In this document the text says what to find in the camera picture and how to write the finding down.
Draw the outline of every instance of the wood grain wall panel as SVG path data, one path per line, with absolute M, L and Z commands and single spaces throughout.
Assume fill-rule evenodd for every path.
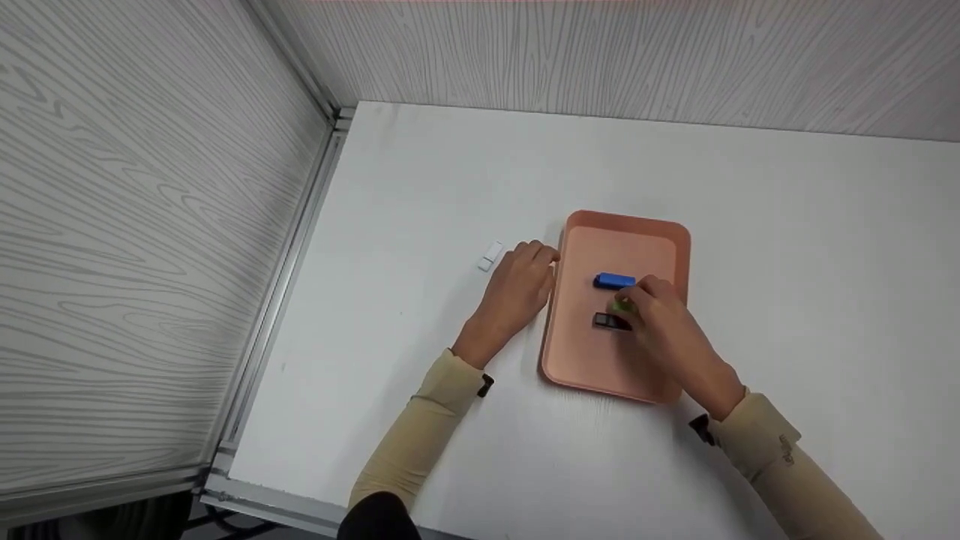
M 327 131 L 236 3 L 0 0 L 0 492 L 200 461 Z
M 346 105 L 960 140 L 956 0 L 269 5 Z

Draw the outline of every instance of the pink tray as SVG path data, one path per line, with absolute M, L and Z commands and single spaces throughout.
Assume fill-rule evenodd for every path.
M 673 283 L 686 303 L 690 233 L 683 225 L 588 210 L 570 214 L 561 238 L 557 287 L 550 302 L 540 372 L 556 384 L 664 404 L 681 388 L 653 365 L 627 331 L 594 328 L 609 290 L 593 287 L 600 272 Z

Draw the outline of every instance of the beige sleeve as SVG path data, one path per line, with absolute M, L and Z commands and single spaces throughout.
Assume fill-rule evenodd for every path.
M 710 433 L 791 540 L 881 538 L 799 446 L 800 434 L 762 394 L 747 396 Z
M 483 385 L 482 371 L 444 350 L 360 472 L 348 507 L 388 491 L 409 511 Z

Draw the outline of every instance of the wrist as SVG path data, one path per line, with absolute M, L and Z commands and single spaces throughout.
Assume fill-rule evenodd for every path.
M 464 323 L 450 351 L 467 364 L 482 370 L 503 345 L 496 328 L 474 315 Z
M 736 371 L 723 360 L 708 369 L 702 369 L 685 390 L 718 422 L 726 420 L 747 394 L 747 387 L 740 382 Z

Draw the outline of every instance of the tray rim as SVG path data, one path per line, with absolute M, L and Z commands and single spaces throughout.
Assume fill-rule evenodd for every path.
M 579 209 L 572 212 L 569 216 L 567 216 L 566 221 L 564 222 L 564 228 L 561 231 L 561 235 L 560 235 L 561 259 L 560 259 L 560 263 L 557 265 L 557 283 L 560 283 L 560 280 L 563 277 L 564 255 L 566 251 L 566 239 L 567 239 L 567 236 L 569 235 L 569 232 L 572 231 L 573 229 L 576 229 L 577 227 L 589 227 L 589 225 L 580 223 L 584 219 L 589 220 L 591 218 L 601 218 L 601 217 L 603 219 L 609 219 L 611 217 L 615 217 L 615 218 L 626 218 L 631 221 L 643 221 L 650 225 L 655 225 L 661 229 L 662 233 L 650 234 L 650 235 L 666 238 L 671 242 L 673 242 L 674 246 L 677 248 L 678 256 L 676 260 L 676 265 L 674 267 L 673 285 L 674 287 L 676 287 L 677 293 L 680 296 L 681 301 L 684 303 L 684 305 L 686 305 L 687 293 L 689 288 L 689 276 L 690 276 L 691 237 L 690 237 L 690 231 L 685 226 L 675 221 L 666 221 L 666 220 L 653 219 L 648 217 L 639 217 L 639 216 L 633 216 L 633 215 L 601 212 L 601 211 L 587 210 L 587 209 Z M 665 399 L 652 400 L 652 399 L 640 398 L 636 395 L 624 394 L 622 392 L 616 392 L 609 389 L 598 388 L 588 384 L 578 384 L 578 383 L 569 382 L 566 380 L 559 380 L 554 376 L 550 375 L 549 369 L 547 368 L 546 365 L 544 365 L 544 359 L 546 358 L 547 344 L 550 341 L 551 332 L 553 331 L 553 327 L 551 326 L 550 323 L 553 320 L 554 309 L 556 308 L 555 296 L 556 296 L 557 290 L 558 288 L 555 287 L 554 293 L 550 295 L 550 302 L 549 302 L 549 306 L 547 307 L 546 324 L 544 326 L 543 337 L 540 343 L 540 358 L 538 359 L 538 362 L 537 362 L 537 366 L 538 366 L 537 371 L 540 372 L 540 375 L 542 377 L 559 386 L 576 388 L 578 390 L 586 390 L 588 392 L 595 392 L 599 394 L 607 394 L 610 396 L 616 396 L 619 398 L 624 398 L 631 401 L 636 401 L 636 402 L 646 403 L 646 404 L 666 405 L 666 404 L 676 403 L 680 399 L 680 397 L 683 395 L 683 390 L 680 388 L 678 384 L 675 384 L 676 391 L 669 393 Z

